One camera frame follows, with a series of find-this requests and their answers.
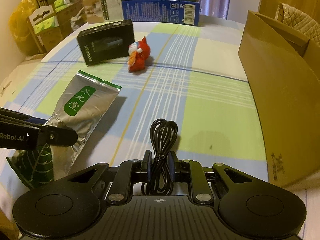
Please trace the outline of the beige quilted bag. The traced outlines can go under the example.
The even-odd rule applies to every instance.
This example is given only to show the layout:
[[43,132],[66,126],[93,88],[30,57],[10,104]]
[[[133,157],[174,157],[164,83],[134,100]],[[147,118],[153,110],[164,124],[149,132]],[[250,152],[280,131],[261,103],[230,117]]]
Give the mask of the beige quilted bag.
[[302,33],[319,46],[319,23],[295,7],[279,3],[275,19]]

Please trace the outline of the blue milk carton box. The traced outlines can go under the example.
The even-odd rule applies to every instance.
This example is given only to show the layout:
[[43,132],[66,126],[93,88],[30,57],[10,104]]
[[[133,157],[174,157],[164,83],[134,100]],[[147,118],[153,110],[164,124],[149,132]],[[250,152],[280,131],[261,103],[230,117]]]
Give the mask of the blue milk carton box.
[[200,0],[121,0],[121,2],[126,20],[199,25]]

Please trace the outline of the yellow plastic bag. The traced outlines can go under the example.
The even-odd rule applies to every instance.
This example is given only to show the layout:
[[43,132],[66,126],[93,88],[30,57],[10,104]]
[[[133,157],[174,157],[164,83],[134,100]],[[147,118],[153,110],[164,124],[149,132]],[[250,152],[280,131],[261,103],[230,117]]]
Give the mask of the yellow plastic bag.
[[19,50],[25,56],[38,53],[38,47],[28,28],[27,18],[38,8],[36,0],[21,0],[9,18],[9,29]]

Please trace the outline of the cardboard box with tissues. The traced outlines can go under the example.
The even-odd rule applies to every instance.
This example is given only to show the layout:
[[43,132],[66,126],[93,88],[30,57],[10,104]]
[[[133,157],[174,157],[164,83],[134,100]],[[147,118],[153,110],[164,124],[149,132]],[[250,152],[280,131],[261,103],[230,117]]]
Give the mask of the cardboard box with tissues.
[[41,6],[27,18],[27,26],[40,53],[50,52],[73,32],[72,19],[81,9],[80,2],[59,8],[53,5]]

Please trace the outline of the checkered bed sheet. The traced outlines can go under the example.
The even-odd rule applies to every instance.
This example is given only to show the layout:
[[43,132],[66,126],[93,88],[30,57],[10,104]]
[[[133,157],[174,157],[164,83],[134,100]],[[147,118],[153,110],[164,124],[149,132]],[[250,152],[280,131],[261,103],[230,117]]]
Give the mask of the checkered bed sheet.
[[[201,18],[201,27],[134,22],[137,39],[146,36],[151,63],[145,72],[129,73],[120,58],[86,66],[77,31],[55,47],[4,104],[5,108],[48,118],[78,70],[122,87],[71,173],[97,163],[120,166],[143,159],[152,149],[149,131],[154,120],[178,125],[177,156],[212,170],[226,163],[267,180],[267,163],[258,113],[238,57],[244,25],[220,18]],[[191,202],[188,185],[172,194],[134,195],[121,206],[109,206],[93,227],[66,239],[246,239],[220,220],[220,198],[211,205]]]

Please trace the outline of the red Doraemon figurine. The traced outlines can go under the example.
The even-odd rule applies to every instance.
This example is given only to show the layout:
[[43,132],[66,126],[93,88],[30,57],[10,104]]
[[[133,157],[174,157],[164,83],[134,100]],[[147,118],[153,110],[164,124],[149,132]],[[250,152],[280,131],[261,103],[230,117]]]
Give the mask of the red Doraemon figurine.
[[129,46],[129,60],[127,63],[129,72],[138,72],[145,69],[145,62],[149,58],[151,49],[144,36],[140,41],[133,42]]

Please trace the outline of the black product box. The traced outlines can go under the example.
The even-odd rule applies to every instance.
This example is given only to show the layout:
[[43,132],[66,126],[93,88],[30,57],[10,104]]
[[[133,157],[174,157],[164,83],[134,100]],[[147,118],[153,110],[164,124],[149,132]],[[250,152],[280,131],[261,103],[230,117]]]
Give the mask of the black product box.
[[129,46],[135,42],[133,23],[122,20],[83,30],[78,34],[77,42],[88,66],[126,57]]

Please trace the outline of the white small carton box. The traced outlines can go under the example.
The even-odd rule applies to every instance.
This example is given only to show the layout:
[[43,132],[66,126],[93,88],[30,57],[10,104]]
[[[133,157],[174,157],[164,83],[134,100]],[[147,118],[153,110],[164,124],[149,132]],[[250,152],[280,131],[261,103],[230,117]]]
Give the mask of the white small carton box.
[[121,0],[82,0],[89,24],[122,21]]

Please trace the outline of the brown cardboard box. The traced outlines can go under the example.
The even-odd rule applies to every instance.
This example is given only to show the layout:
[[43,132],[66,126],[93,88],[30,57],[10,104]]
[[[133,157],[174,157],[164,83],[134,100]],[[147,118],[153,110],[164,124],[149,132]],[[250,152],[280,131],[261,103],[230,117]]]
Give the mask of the brown cardboard box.
[[238,52],[257,107],[269,181],[319,186],[319,46],[249,11]]

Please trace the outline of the silver foil tea pouch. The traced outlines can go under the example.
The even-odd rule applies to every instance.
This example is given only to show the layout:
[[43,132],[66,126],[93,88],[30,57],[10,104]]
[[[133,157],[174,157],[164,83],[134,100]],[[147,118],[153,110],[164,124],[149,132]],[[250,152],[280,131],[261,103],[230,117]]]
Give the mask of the silver foil tea pouch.
[[7,161],[29,189],[67,176],[97,124],[112,105],[122,87],[78,71],[59,98],[46,125],[71,128],[78,138],[63,135],[67,146],[47,142],[35,150],[17,150]]

